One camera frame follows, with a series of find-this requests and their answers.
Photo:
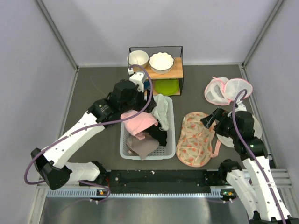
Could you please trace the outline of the pink bra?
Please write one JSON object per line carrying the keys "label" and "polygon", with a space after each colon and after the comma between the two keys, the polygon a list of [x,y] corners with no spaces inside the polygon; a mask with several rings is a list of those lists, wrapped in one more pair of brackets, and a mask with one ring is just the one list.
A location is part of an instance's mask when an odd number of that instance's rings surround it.
{"label": "pink bra", "polygon": [[126,130],[139,140],[145,139],[143,131],[151,126],[157,126],[158,121],[151,113],[142,112],[138,116],[123,121]]}

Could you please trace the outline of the white bra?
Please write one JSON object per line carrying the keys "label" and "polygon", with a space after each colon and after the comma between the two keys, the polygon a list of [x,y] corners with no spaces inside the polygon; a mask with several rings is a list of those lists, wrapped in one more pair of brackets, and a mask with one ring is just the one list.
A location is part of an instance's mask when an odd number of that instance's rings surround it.
{"label": "white bra", "polygon": [[168,112],[168,101],[166,97],[162,94],[158,94],[154,97],[154,101],[156,106],[152,110],[152,115],[156,118],[156,120],[161,125],[161,129],[164,131],[169,130],[169,122],[167,118]]}

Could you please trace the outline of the white mesh laundry bag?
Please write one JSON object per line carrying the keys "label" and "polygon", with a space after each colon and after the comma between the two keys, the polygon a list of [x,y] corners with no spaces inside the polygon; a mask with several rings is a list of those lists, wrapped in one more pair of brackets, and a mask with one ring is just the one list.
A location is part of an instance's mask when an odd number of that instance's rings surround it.
{"label": "white mesh laundry bag", "polygon": [[[228,116],[232,118],[233,121],[233,113],[232,111],[228,113]],[[261,138],[262,129],[259,121],[256,117],[248,112],[248,111],[238,111],[235,112],[235,121],[238,127],[238,130],[244,140],[250,140],[253,137]],[[229,148],[235,147],[235,142],[239,140],[239,137],[235,131],[235,127],[231,132],[230,137],[224,137],[216,134],[218,140]]]}

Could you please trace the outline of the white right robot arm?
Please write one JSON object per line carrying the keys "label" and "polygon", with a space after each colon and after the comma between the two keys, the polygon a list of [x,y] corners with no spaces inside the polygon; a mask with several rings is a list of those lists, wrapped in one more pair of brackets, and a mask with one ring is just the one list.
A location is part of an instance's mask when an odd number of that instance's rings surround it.
{"label": "white right robot arm", "polygon": [[230,137],[245,169],[232,160],[225,160],[218,169],[222,184],[233,187],[242,202],[251,224],[297,224],[281,199],[274,182],[269,157],[263,141],[254,136],[254,118],[250,112],[229,113],[217,108],[202,118],[205,128]]}

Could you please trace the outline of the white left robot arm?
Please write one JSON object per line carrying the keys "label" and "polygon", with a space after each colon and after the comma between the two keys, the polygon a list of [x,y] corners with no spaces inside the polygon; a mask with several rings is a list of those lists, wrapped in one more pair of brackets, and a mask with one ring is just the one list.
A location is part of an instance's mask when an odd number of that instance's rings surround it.
{"label": "white left robot arm", "polygon": [[72,163],[69,159],[88,140],[107,127],[123,122],[121,115],[130,110],[143,112],[151,103],[152,88],[147,94],[135,84],[123,79],[105,98],[95,101],[82,118],[63,136],[43,150],[31,152],[32,165],[51,190],[57,190],[67,183],[84,182],[101,185],[106,179],[105,168],[97,161]]}

